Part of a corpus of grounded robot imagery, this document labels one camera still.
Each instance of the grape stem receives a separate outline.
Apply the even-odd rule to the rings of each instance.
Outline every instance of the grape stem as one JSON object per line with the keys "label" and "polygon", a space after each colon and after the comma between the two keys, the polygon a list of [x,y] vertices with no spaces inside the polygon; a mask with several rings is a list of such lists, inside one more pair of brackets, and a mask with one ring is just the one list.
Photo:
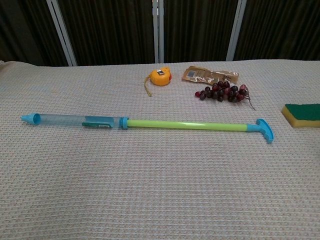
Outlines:
{"label": "grape stem", "polygon": [[244,97],[244,98],[245,98],[245,99],[248,99],[251,107],[252,107],[255,111],[257,111],[257,110],[254,108],[254,106],[252,106],[252,104],[251,104],[251,98],[250,98],[250,94],[249,94],[249,89],[248,89],[247,87],[246,87],[245,89],[246,89],[246,92],[248,93],[248,97]]}

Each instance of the white vertical bar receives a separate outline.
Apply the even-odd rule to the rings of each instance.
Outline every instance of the white vertical bar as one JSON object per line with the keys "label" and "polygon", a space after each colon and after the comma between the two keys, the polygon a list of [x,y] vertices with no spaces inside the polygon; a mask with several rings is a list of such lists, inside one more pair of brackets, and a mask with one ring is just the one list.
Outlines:
{"label": "white vertical bar", "polygon": [[74,51],[72,49],[69,35],[66,29],[66,25],[64,19],[61,15],[60,8],[57,0],[46,0],[46,3],[49,7],[51,17],[53,19],[53,23],[56,29],[56,32],[59,36],[62,49],[65,55],[65,58],[68,62],[69,66],[77,66],[77,61],[75,58]]}
{"label": "white vertical bar", "polygon": [[154,42],[154,62],[159,63],[159,35],[158,35],[158,0],[152,2],[153,14],[153,42]]}
{"label": "white vertical bar", "polygon": [[231,32],[230,41],[229,41],[228,52],[225,58],[226,61],[234,60],[237,43],[238,43],[238,37],[239,37],[241,24],[242,24],[242,19],[245,14],[246,4],[247,4],[247,0],[238,0],[238,5],[236,7],[232,32]]}
{"label": "white vertical bar", "polygon": [[159,1],[159,52],[160,63],[165,62],[165,35],[164,35],[164,0]]}

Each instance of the yellow sponge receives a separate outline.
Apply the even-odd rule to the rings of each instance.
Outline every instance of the yellow sponge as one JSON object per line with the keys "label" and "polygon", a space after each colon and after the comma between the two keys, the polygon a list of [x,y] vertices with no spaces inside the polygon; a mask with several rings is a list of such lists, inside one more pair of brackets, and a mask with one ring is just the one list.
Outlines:
{"label": "yellow sponge", "polygon": [[281,112],[293,128],[320,128],[320,104],[286,104]]}

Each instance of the green plastic pole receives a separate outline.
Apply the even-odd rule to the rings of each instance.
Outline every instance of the green plastic pole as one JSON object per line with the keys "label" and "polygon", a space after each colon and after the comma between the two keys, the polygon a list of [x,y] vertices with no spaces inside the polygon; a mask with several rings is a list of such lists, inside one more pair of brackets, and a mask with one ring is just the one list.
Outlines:
{"label": "green plastic pole", "polygon": [[180,122],[180,121],[153,121],[128,119],[127,125],[142,128],[165,128],[165,129],[197,129],[197,130],[223,130],[246,132],[247,124],[241,123],[214,123],[214,122]]}

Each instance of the tape measure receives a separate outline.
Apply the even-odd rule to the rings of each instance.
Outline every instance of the tape measure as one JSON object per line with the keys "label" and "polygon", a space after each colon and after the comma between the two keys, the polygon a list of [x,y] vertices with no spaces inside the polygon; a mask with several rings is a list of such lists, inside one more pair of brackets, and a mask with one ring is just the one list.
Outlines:
{"label": "tape measure", "polygon": [[147,81],[151,79],[151,82],[157,86],[168,85],[171,81],[172,75],[169,67],[162,67],[160,69],[153,70],[144,80],[144,88],[148,95],[151,97],[152,94],[147,87]]}

